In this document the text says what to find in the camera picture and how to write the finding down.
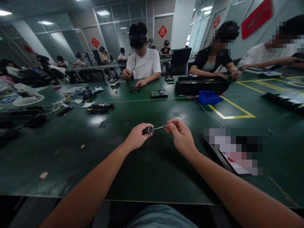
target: hand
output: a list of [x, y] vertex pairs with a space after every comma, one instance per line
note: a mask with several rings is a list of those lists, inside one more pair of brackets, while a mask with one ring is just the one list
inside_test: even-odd
[[143, 130], [149, 126], [154, 127], [150, 123], [141, 123], [137, 125], [136, 127], [133, 127], [132, 131], [126, 138], [126, 140], [123, 142], [123, 145], [127, 147], [127, 149], [131, 152], [132, 150], [135, 150], [137, 148], [140, 148], [143, 143], [151, 137], [153, 134], [145, 134], [143, 135]]
[[125, 80], [130, 80], [131, 75], [132, 75], [132, 73], [129, 69], [126, 68], [123, 70], [123, 78]]
[[174, 145], [182, 155], [185, 156], [196, 150], [191, 131], [181, 120], [169, 120], [165, 131], [174, 135]]
[[140, 87], [143, 87], [147, 84], [147, 80], [146, 79], [140, 79], [136, 84], [135, 86], [140, 86]]
[[248, 65], [243, 65], [240, 67], [240, 70], [245, 70], [248, 67]]
[[287, 58], [278, 59], [277, 64], [289, 66], [298, 63], [298, 61], [304, 62], [304, 59], [300, 59], [296, 57], [287, 57]]
[[233, 71], [231, 74], [234, 74], [231, 79], [232, 80], [236, 80], [241, 76], [241, 72], [240, 71]]
[[223, 75], [222, 73], [218, 72], [218, 73], [213, 73], [212, 76], [221, 76], [221, 77], [225, 77], [225, 75]]

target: red decoration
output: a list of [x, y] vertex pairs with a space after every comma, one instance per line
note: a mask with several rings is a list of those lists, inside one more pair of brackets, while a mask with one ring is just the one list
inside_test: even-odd
[[158, 31], [158, 34], [161, 36], [161, 38], [164, 38], [164, 36], [166, 35], [166, 33], [167, 33], [167, 30], [166, 30], [166, 28], [164, 26], [162, 26], [160, 28], [160, 30]]
[[219, 16], [217, 17], [217, 19], [214, 21], [214, 23], [213, 23], [213, 28], [215, 29], [216, 27], [217, 27], [217, 25], [219, 24], [219, 21], [220, 21], [220, 19], [219, 19]]
[[30, 47], [26, 46], [26, 45], [24, 45], [24, 50], [26, 50], [28, 53], [33, 54], [33, 50]]
[[246, 39], [256, 29], [272, 17], [271, 0], [264, 0], [242, 23], [242, 39]]
[[92, 44], [93, 44], [94, 47], [98, 48], [98, 46], [99, 46], [99, 41], [96, 40], [96, 39], [93, 37], [93, 39], [92, 39]]

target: scissors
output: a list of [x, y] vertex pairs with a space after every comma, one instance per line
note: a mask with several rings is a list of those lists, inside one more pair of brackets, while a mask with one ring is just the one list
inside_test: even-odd
[[61, 86], [55, 87], [55, 88], [53, 88], [53, 90], [50, 93], [54, 92], [55, 90], [59, 90], [61, 88], [62, 88]]

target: green workbench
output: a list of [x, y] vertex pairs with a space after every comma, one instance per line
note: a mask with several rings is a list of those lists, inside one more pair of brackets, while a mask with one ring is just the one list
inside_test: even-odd
[[[159, 127], [172, 118], [179, 118], [191, 129], [198, 150], [218, 164], [221, 163], [217, 156], [204, 142], [204, 128], [266, 129], [262, 156], [264, 175], [241, 178], [290, 208], [303, 208], [301, 162], [304, 156], [299, 149], [303, 146], [303, 117], [260, 97], [262, 92], [280, 93], [276, 91], [279, 87], [280, 90], [296, 88], [276, 80], [265, 82], [280, 83], [272, 88], [268, 84], [251, 82], [257, 79], [257, 76], [243, 73], [224, 92], [225, 100], [215, 106], [201, 105], [194, 99], [175, 95], [175, 85], [167, 84], [164, 78], [140, 88], [139, 93], [130, 93], [135, 81], [119, 81], [113, 89], [106, 82], [62, 86], [101, 86], [104, 91], [90, 101], [113, 103], [115, 107], [109, 114], [89, 116], [86, 109], [81, 108], [83, 104], [72, 104], [74, 109], [67, 116], [57, 117], [53, 113], [47, 115], [47, 122], [37, 129], [22, 128], [20, 137], [0, 150], [0, 194], [63, 197], [121, 144], [135, 125], [145, 122]], [[36, 105], [48, 109], [62, 97], [60, 90], [50, 94], [52, 88], [39, 92], [45, 99]], [[161, 89], [168, 91], [169, 97], [151, 100], [150, 92]], [[39, 176], [43, 172], [49, 175], [42, 180]], [[153, 137], [128, 155], [107, 199], [221, 204], [176, 150], [173, 136], [163, 129], [155, 130]]]

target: white cable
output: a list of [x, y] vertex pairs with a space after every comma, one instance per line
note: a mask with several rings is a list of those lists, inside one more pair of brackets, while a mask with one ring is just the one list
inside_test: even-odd
[[60, 109], [64, 109], [65, 107], [62, 107], [63, 105], [63, 102], [65, 101], [65, 98], [60, 98], [60, 99], [58, 99], [56, 102], [55, 102], [55, 104], [53, 105], [53, 107], [52, 107], [52, 109], [49, 109], [48, 111], [51, 111], [51, 112], [49, 112], [49, 113], [46, 113], [46, 114], [43, 114], [44, 116], [45, 115], [48, 115], [48, 114], [51, 114], [51, 113], [53, 113], [53, 112], [56, 112], [56, 111], [58, 111], [58, 110], [60, 110]]

